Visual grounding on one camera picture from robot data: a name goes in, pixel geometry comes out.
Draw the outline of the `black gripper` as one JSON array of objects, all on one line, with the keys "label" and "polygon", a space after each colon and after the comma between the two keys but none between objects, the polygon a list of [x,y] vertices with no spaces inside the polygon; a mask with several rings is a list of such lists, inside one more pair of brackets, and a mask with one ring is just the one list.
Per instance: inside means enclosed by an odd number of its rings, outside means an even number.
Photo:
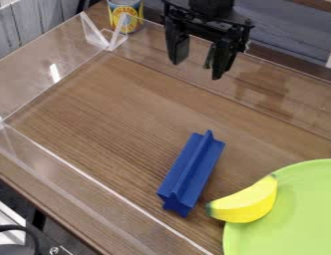
[{"label": "black gripper", "polygon": [[187,57],[187,31],[215,42],[210,44],[202,67],[218,80],[228,71],[236,51],[246,50],[251,20],[232,8],[234,0],[163,0],[167,57],[178,65]]}]

